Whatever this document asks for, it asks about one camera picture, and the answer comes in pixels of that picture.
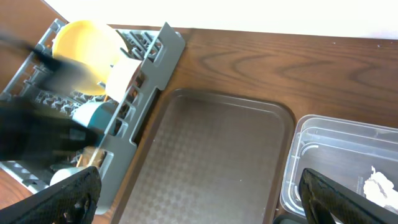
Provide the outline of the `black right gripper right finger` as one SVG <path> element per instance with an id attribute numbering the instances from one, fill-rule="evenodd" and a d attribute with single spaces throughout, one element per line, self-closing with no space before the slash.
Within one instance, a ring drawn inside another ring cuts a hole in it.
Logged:
<path id="1" fill-rule="evenodd" d="M 311 168 L 303 170 L 298 192 L 309 224 L 334 223 L 336 219 L 348 224 L 397 223 L 397 214 Z"/>

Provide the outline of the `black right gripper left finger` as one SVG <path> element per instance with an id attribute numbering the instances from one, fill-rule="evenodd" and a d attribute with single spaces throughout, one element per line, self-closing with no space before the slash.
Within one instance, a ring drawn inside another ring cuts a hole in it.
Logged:
<path id="1" fill-rule="evenodd" d="M 1 223 L 91 223 L 100 192 L 100 174 L 91 166 L 2 209 Z"/>

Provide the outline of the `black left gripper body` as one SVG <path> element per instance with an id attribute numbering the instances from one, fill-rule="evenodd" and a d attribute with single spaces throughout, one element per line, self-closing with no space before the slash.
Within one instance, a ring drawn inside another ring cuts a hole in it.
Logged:
<path id="1" fill-rule="evenodd" d="M 1 161 L 54 161 L 102 138 L 101 131 L 27 99 L 1 102 Z"/>

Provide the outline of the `white ribbed cup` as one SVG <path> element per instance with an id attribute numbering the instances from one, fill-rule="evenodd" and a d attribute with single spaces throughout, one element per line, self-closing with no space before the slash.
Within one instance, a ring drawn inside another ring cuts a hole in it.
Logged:
<path id="1" fill-rule="evenodd" d="M 86 169 L 86 167 L 69 167 L 56 171 L 50 181 L 50 186 L 76 174 L 77 172 Z"/>

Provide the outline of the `wooden chopstick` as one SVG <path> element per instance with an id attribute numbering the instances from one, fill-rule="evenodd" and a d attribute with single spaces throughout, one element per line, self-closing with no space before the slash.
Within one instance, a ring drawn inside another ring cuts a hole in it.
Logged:
<path id="1" fill-rule="evenodd" d="M 77 161 L 76 167 L 80 167 L 80 164 L 81 164 L 83 158 L 84 158 L 84 155 L 83 155 L 83 154 L 80 154 L 80 157 L 79 157 L 79 159 L 78 159 L 78 161 Z"/>
<path id="2" fill-rule="evenodd" d="M 102 153 L 100 148 L 98 147 L 86 147 L 85 152 L 90 153 L 90 160 L 88 162 L 88 166 L 99 167 L 102 161 Z"/>

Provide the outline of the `light blue bowl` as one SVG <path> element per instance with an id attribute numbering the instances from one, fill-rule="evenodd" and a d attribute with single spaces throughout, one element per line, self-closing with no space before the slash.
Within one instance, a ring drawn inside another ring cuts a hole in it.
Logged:
<path id="1" fill-rule="evenodd" d="M 104 133 L 116 106 L 110 102 L 87 102 L 74 111 L 72 120 L 98 133 Z"/>

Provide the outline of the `yellow round plate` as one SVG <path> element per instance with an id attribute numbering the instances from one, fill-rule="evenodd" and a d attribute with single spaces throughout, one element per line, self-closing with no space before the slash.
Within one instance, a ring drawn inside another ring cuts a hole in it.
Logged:
<path id="1" fill-rule="evenodd" d="M 106 24 L 83 20 L 63 26 L 53 39 L 52 55 L 69 58 L 85 64 L 92 76 L 88 81 L 75 85 L 74 89 L 86 95 L 104 95 L 98 85 L 106 83 L 111 66 L 124 56 L 127 45 L 123 38 Z"/>

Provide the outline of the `pale pink bowl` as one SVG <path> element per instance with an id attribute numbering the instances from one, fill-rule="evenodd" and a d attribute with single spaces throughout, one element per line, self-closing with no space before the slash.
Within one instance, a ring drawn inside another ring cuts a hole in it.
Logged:
<path id="1" fill-rule="evenodd" d="M 106 94 L 117 101 L 122 102 L 127 89 L 132 85 L 133 78 L 141 67 L 141 60 L 133 58 L 122 58 L 116 63 L 110 71 L 106 81 Z"/>

